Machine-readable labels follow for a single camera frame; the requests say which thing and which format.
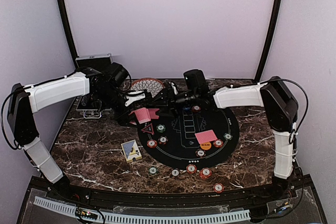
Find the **green chip mat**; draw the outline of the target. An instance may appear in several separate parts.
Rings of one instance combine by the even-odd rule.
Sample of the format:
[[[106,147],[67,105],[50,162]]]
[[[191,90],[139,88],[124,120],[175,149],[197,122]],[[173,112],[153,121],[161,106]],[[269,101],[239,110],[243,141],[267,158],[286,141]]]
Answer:
[[[165,127],[164,124],[159,124],[159,125],[156,126],[156,130],[157,130],[157,132],[159,132],[159,133],[163,133],[163,132],[165,132],[166,127]]]
[[[233,138],[233,136],[230,133],[225,133],[224,138],[229,141]]]

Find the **orange big blind button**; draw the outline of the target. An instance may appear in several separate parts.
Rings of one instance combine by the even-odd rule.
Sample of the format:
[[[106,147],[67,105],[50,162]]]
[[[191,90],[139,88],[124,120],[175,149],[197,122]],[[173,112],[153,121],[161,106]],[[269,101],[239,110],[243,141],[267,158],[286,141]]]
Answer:
[[[207,143],[203,143],[200,145],[200,148],[203,149],[203,150],[210,150],[212,147],[212,144],[210,142],[207,142]]]

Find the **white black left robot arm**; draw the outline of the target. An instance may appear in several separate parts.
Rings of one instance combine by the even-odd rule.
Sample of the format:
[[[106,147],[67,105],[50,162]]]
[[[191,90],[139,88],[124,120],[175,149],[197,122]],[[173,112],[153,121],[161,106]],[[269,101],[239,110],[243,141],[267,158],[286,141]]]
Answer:
[[[58,102],[92,94],[114,111],[119,124],[129,123],[131,104],[145,98],[143,91],[121,91],[120,86],[129,77],[128,71],[112,63],[105,72],[93,68],[79,68],[72,74],[23,86],[16,84],[5,99],[8,104],[7,121],[14,135],[11,148],[22,148],[44,177],[54,184],[53,191],[63,201],[74,197],[74,189],[65,181],[64,173],[40,140],[34,113]]]

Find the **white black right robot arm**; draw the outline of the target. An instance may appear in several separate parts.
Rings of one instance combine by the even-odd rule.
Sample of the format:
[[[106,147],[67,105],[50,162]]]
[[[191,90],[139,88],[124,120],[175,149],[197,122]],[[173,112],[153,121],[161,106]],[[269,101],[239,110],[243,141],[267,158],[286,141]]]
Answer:
[[[175,85],[166,82],[150,102],[165,115],[177,115],[179,108],[200,105],[203,109],[225,109],[236,106],[260,106],[275,137],[276,161],[274,176],[288,179],[293,171],[294,145],[301,123],[298,119],[299,103],[286,86],[287,79],[273,76],[257,84],[236,88],[222,87],[210,90],[201,70],[184,73],[187,91],[178,92]]]

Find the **red playing card deck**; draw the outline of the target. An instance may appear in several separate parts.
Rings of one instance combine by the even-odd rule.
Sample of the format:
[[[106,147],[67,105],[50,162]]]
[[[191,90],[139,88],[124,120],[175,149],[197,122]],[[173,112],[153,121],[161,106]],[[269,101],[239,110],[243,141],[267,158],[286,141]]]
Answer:
[[[140,108],[140,109],[134,110],[130,113],[130,115],[131,114],[135,115],[139,124],[143,124],[143,123],[151,121],[151,116],[147,108]]]

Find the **black chip mat front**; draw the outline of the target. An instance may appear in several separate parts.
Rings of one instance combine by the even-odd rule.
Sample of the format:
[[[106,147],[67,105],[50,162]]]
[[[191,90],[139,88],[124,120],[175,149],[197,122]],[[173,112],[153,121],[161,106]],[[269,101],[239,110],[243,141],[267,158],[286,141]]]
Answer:
[[[204,157],[206,155],[205,151],[203,149],[199,149],[195,152],[197,157]]]

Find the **red chip mat top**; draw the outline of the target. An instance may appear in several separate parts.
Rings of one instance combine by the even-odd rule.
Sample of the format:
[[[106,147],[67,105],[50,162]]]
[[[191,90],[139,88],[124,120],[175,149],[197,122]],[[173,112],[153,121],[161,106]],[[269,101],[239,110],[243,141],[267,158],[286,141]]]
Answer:
[[[201,111],[201,107],[198,105],[192,106],[192,112],[197,113]]]

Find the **red chip mat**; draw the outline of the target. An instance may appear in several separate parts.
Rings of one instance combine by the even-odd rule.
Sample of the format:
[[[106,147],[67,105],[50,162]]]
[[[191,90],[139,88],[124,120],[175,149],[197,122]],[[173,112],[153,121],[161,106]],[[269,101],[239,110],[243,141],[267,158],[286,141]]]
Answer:
[[[224,145],[224,142],[220,139],[217,139],[213,142],[213,145],[216,147],[216,148],[220,148]]]
[[[192,112],[197,113],[201,111],[201,107],[198,105],[192,106]]]
[[[148,140],[146,144],[149,148],[156,148],[157,147],[157,141],[156,140]]]

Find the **dealt red card pair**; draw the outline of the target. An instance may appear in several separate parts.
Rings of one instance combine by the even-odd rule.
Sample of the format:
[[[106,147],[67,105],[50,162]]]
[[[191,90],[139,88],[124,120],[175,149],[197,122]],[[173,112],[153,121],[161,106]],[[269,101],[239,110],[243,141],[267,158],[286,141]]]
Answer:
[[[207,131],[195,133],[195,137],[199,144],[212,142],[218,139],[213,130],[207,130]]]

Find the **triangular all in button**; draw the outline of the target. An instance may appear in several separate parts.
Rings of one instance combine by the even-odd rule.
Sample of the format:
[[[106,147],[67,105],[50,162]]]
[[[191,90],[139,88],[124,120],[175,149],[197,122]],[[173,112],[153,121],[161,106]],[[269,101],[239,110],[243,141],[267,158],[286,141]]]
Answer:
[[[153,124],[150,123],[147,126],[145,126],[142,130],[143,133],[148,133],[148,134],[152,134],[154,135],[154,128],[153,128]]]

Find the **black chip mat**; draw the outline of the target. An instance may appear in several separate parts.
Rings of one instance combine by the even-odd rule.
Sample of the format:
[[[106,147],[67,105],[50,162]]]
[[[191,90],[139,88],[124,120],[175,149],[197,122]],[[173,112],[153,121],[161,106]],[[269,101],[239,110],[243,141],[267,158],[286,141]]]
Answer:
[[[166,136],[160,136],[158,143],[165,145],[168,142],[168,138]]]
[[[205,151],[203,149],[199,149],[195,152],[197,157],[204,157],[206,155]]]

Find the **yellow card box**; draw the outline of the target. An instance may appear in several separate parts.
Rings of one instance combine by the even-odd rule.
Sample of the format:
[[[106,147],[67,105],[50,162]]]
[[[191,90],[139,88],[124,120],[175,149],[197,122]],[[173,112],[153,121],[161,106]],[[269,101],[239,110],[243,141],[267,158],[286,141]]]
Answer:
[[[131,140],[121,144],[123,154],[127,163],[132,163],[142,159],[136,140]]]

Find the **patterned ceramic plate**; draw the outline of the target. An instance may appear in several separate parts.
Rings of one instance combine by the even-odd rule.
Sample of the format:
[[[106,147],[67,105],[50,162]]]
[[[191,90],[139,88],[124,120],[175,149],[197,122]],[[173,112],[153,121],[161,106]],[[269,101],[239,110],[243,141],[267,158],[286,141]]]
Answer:
[[[146,90],[152,97],[155,97],[164,88],[163,82],[154,78],[141,78],[135,80],[131,85],[132,91]]]

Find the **round black poker mat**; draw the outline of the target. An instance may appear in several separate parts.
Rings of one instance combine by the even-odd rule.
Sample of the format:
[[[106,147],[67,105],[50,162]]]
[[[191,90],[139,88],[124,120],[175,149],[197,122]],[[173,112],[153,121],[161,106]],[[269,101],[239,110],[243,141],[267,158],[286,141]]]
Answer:
[[[145,104],[146,108],[154,108],[150,105],[151,101]],[[159,119],[152,119],[150,122],[140,124],[138,136],[144,149],[155,160],[171,168],[186,169],[188,164],[194,164],[198,170],[201,170],[226,161],[235,151],[239,140],[239,125],[232,110],[230,108],[209,108],[194,113],[192,107],[190,108],[189,111],[182,109],[178,116],[160,116],[157,112]],[[153,124],[154,135],[141,131],[150,123]],[[156,126],[159,124],[165,125],[165,132],[157,132]],[[213,130],[217,138],[224,142],[224,145],[216,148],[212,141],[210,142],[211,149],[204,150],[206,155],[197,157],[195,152],[201,148],[195,133],[207,130]],[[229,141],[226,140],[225,133],[230,133],[233,138]],[[165,145],[158,143],[160,136],[168,138]],[[157,147],[149,148],[146,144],[148,140],[156,140]]]

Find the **aluminium poker chip case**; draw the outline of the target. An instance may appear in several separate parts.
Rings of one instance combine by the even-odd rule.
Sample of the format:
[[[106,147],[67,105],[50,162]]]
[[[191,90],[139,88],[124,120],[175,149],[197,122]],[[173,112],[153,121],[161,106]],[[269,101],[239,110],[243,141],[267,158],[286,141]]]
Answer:
[[[76,58],[76,63],[79,68],[89,68],[102,73],[107,66],[113,63],[112,53],[79,56]],[[91,79],[92,76],[89,79],[90,91],[79,99],[76,110],[85,119],[99,119],[104,110],[110,111],[111,109],[95,93],[95,88],[91,87]]]

